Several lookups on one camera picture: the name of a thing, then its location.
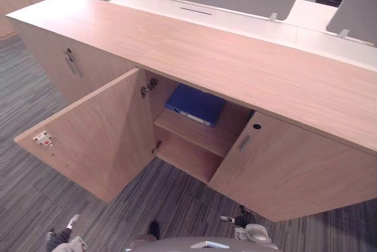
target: office floor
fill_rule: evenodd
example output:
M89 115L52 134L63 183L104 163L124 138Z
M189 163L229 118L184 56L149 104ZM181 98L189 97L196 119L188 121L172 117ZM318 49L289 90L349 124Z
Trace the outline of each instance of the office floor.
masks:
M14 136L67 104L19 37L0 48L1 251L44 251L47 230L76 213L89 251L122 251L153 219L162 237L232 236L219 216L236 215L239 205L159 159L104 204L15 145ZM377 251L377 200L280 223L257 220L285 252Z

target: door handle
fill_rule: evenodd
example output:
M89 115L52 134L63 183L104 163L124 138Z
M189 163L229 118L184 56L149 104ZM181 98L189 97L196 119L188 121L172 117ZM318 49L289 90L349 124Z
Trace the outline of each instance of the door handle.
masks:
M67 59L67 58L65 58L65 61L67 62L68 66L70 67L71 72L73 74L76 74L76 71L75 71L75 68L72 65L72 62L69 59Z
M80 69L78 68L77 64L75 63L75 59L73 57L71 49L67 48L67 50L64 51L64 54L69 57L69 60L66 58L67 64L70 66L70 69L73 74L76 74L75 70L77 71L78 75L80 77L84 77Z
M73 55L72 55L72 51L71 49L67 48L67 50L64 51L64 54L65 55L68 55L68 57L70 58L70 61L71 62L74 62L75 60L73 59Z
M252 137L250 135L248 135L243 141L242 143L240 144L240 146L238 147L239 151L242 152L246 145L252 140Z

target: wooden shelf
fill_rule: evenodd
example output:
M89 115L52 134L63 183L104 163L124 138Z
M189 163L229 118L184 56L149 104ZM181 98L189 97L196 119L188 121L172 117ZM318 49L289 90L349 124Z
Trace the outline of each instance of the wooden shelf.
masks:
M223 158L162 128L154 127L155 135L163 143L158 158L208 184Z
M208 127L174 111L163 109L155 125L221 157L225 157L249 120L251 110L226 102L215 127Z

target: metal hinge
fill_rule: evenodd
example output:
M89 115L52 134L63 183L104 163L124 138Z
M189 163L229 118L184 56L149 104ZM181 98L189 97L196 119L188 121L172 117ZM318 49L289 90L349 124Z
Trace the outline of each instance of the metal hinge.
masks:
M161 146L162 143L163 142L161 140L157 141L156 146L152 149L152 154L154 154L155 156L157 156L158 149L160 148L160 146Z
M151 78L149 80L148 87L141 87L140 92L141 92L141 97L144 98L149 91L154 89L157 86L158 79L157 78Z

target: cabinet door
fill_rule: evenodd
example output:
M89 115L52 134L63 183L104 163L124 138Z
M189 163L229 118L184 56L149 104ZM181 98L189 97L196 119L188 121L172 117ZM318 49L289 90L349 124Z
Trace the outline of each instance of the cabinet door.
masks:
M209 186L282 221L377 197L377 159L255 113Z
M70 103L89 94L90 89L70 62L64 37L44 29L11 19L22 40L32 51L52 83Z
M79 100L135 67L127 59L30 24L11 21L68 102Z
M91 92L133 69L135 63L87 44L67 38L65 51L69 49L81 81Z
M145 72L132 69L15 138L15 142L110 202L152 160L153 122ZM52 136L52 146L34 137Z

